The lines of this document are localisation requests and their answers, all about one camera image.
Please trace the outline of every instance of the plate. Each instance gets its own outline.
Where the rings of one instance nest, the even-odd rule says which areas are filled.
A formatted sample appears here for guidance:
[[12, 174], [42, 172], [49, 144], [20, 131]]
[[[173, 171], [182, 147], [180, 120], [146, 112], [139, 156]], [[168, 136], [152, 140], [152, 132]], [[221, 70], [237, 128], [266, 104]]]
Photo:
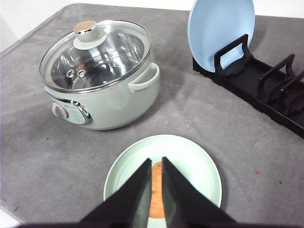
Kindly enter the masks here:
[[[205, 70], [215, 72], [215, 53], [244, 34], [249, 35], [249, 45], [254, 27], [255, 9], [252, 0], [196, 0], [187, 28], [194, 59]], [[242, 56], [241, 45], [223, 55], [223, 69]]]
[[[119, 190], [147, 158], [154, 165], [165, 156], [201, 194], [220, 207], [222, 186], [213, 160], [196, 143], [166, 134], [137, 141], [119, 155], [107, 175], [104, 200]], [[165, 228], [165, 218], [149, 218], [147, 227]]]

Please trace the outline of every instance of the black dish rack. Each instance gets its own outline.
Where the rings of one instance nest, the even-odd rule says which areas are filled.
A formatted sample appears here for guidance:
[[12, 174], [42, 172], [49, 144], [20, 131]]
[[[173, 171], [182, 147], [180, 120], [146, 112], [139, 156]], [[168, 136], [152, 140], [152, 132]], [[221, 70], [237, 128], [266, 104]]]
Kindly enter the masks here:
[[[223, 70], [220, 58], [241, 44], [243, 57]], [[247, 44], [248, 34], [245, 34], [219, 50], [214, 56], [215, 73], [203, 69], [194, 58], [193, 69], [304, 138], [304, 83], [301, 81], [304, 71], [295, 75], [292, 69], [295, 55], [271, 67], [255, 59]]]

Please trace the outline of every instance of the lid handle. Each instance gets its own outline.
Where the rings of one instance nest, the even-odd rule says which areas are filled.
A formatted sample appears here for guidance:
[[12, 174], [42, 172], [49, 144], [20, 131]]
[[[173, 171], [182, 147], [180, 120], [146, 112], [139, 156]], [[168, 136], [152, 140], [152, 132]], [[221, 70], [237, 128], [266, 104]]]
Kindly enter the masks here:
[[99, 29], [97, 23], [92, 20], [86, 20], [78, 23], [74, 27], [76, 38], [73, 45], [80, 50], [88, 50], [102, 44], [106, 39], [106, 32]]

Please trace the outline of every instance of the gray tablecloth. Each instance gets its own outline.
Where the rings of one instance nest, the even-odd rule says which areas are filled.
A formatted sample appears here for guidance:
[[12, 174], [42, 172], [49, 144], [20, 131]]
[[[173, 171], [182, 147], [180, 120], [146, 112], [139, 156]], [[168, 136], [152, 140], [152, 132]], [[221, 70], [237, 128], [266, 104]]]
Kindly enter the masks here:
[[[222, 208], [240, 222], [304, 225], [304, 139], [191, 68], [189, 12], [69, 5], [1, 55], [1, 206], [23, 222], [78, 221], [103, 201], [107, 172], [130, 144], [156, 134], [193, 140], [214, 159]], [[137, 121], [90, 131], [56, 118], [39, 76], [46, 50], [82, 20], [124, 19], [152, 36], [160, 94]], [[304, 68], [304, 20], [256, 17], [250, 50]]]

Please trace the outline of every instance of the food item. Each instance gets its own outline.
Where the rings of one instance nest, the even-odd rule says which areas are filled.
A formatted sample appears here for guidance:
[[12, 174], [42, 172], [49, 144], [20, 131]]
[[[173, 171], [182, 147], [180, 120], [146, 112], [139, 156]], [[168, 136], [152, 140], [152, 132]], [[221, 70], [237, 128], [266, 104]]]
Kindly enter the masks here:
[[164, 218], [165, 211], [162, 203], [162, 163], [155, 163], [152, 167], [152, 196], [150, 204], [150, 218]]

